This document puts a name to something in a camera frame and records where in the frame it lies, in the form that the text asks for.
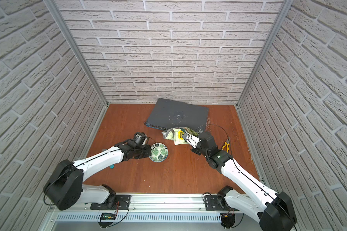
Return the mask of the green leaf pattern bowl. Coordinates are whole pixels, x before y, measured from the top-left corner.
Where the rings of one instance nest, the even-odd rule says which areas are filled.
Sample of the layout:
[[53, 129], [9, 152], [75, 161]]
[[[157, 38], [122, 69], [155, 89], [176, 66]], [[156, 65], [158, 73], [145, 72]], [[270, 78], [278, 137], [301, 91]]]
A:
[[151, 145], [150, 160], [155, 163], [163, 162], [169, 155], [168, 148], [163, 143], [155, 143]]

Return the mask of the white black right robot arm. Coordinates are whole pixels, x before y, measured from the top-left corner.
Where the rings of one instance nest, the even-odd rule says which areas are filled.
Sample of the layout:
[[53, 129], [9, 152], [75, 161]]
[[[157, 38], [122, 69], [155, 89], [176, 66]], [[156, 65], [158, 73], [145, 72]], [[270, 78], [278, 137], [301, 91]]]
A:
[[192, 151], [203, 155], [209, 166], [232, 180], [244, 192], [226, 186], [218, 194], [219, 203], [234, 208], [257, 221], [263, 231], [290, 231], [297, 224], [296, 212], [291, 197], [285, 192], [276, 192], [247, 172], [233, 157], [227, 141], [218, 148], [209, 132], [198, 136], [184, 134]]

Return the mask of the green oats bag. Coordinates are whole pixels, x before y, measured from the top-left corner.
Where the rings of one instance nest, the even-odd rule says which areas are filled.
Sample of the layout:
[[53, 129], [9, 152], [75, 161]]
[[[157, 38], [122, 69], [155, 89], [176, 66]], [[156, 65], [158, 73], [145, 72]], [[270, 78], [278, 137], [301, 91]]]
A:
[[162, 131], [162, 135], [165, 140], [174, 141], [174, 145], [189, 144], [183, 138], [183, 135], [185, 132], [194, 136], [198, 136], [199, 134], [198, 132], [190, 128], [182, 127], [182, 128], [171, 128], [171, 129], [168, 129], [167, 131]]

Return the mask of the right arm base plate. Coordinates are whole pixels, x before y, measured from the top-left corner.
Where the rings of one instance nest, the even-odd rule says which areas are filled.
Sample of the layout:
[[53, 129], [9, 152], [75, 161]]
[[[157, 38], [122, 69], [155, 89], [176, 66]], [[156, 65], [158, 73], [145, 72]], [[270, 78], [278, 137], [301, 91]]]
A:
[[205, 193], [202, 195], [202, 200], [206, 211], [229, 211], [231, 208], [227, 205], [224, 198]]

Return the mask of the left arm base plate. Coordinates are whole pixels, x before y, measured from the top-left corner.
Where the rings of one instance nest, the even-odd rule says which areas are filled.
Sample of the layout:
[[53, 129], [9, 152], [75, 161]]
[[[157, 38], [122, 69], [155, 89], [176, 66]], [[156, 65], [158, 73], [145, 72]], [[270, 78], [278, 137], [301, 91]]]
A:
[[128, 210], [131, 200], [129, 194], [109, 196], [103, 204], [92, 203], [91, 210]]

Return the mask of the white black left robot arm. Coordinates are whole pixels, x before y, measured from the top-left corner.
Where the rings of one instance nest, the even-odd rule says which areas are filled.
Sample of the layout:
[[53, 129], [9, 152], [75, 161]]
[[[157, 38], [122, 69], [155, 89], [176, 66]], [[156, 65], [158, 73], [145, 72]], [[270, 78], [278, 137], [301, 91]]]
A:
[[105, 184], [86, 185], [85, 181], [111, 165], [130, 159], [148, 158], [151, 155], [148, 141], [148, 137], [138, 134], [134, 139], [115, 144], [86, 159], [61, 161], [43, 188], [44, 197], [51, 201], [50, 206], [56, 206], [60, 211], [75, 204], [91, 204], [91, 209], [118, 208], [113, 189]]

